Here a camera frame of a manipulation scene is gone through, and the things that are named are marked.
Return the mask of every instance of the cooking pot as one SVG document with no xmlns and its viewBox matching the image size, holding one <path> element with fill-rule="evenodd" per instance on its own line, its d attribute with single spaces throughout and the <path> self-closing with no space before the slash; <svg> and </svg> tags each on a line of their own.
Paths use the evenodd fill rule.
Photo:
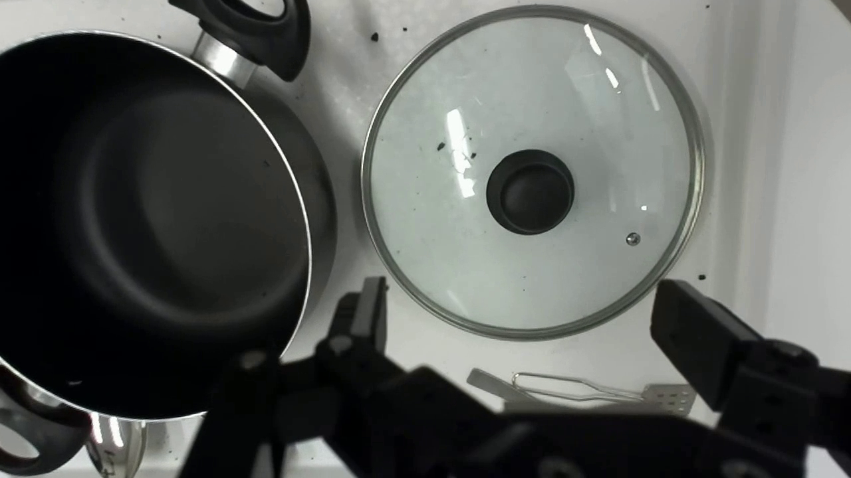
<svg viewBox="0 0 851 478">
<path fill-rule="evenodd" d="M 305 2 L 169 2 L 205 29 L 191 55 L 100 32 L 0 55 L 0 425 L 40 452 L 0 452 L 3 474 L 63 464 L 86 413 L 205 413 L 236 357 L 285 352 L 326 280 L 320 150 L 251 82 L 301 73 Z"/>
</svg>

